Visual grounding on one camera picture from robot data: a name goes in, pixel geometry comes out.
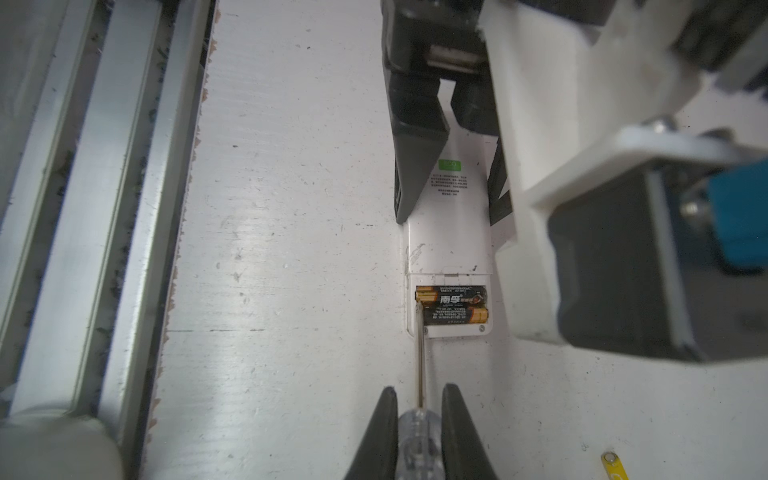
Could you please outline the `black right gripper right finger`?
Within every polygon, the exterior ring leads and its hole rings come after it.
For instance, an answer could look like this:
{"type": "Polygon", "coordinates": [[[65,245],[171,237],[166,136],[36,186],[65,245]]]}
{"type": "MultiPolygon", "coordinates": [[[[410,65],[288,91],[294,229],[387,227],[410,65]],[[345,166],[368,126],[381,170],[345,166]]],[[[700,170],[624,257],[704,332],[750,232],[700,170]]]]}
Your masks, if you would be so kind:
{"type": "Polygon", "coordinates": [[[497,479],[471,414],[456,384],[447,383],[441,400],[443,464],[447,479],[497,479]]]}

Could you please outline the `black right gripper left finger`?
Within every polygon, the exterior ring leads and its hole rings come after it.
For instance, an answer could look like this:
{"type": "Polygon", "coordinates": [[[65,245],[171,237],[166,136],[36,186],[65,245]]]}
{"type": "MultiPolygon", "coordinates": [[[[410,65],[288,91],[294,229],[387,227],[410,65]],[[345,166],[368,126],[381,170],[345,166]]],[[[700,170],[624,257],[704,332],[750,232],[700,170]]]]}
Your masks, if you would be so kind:
{"type": "Polygon", "coordinates": [[[351,479],[393,480],[398,458],[398,399],[393,387],[385,387],[344,476],[351,479]]]}

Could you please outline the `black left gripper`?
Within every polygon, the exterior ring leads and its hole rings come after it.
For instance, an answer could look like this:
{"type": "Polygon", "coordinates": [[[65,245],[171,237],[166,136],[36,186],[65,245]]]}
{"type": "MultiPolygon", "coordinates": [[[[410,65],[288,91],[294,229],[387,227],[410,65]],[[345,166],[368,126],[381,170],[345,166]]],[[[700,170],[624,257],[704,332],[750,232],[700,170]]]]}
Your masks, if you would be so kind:
{"type": "MultiPolygon", "coordinates": [[[[382,50],[395,152],[395,221],[404,224],[420,198],[449,136],[438,99],[440,81],[409,75],[480,75],[488,66],[477,23],[481,1],[382,0],[382,50]]],[[[493,136],[487,179],[489,222],[513,212],[490,78],[457,81],[451,107],[458,124],[493,136]]]]}

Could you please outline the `clear handle screwdriver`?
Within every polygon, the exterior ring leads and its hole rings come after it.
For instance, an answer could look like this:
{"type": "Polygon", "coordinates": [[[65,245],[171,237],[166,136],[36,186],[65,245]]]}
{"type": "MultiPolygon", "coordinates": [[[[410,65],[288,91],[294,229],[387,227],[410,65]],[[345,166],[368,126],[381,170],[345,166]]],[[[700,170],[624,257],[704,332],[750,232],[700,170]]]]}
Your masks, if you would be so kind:
{"type": "Polygon", "coordinates": [[[398,419],[396,479],[445,479],[441,444],[441,417],[427,408],[425,307],[417,302],[414,315],[416,342],[416,406],[398,419]]]}

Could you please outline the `white TCL remote control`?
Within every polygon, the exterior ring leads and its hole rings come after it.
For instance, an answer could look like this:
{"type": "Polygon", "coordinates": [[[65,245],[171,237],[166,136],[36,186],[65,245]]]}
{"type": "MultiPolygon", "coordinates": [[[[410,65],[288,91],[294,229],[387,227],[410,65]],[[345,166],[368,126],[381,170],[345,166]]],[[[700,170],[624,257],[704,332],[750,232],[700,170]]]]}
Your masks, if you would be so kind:
{"type": "Polygon", "coordinates": [[[460,127],[450,107],[454,82],[438,98],[450,129],[415,209],[405,224],[407,331],[414,337],[417,286],[484,286],[485,324],[427,326],[427,338],[487,335],[494,326],[494,261],[487,194],[488,146],[495,142],[460,127]]]}

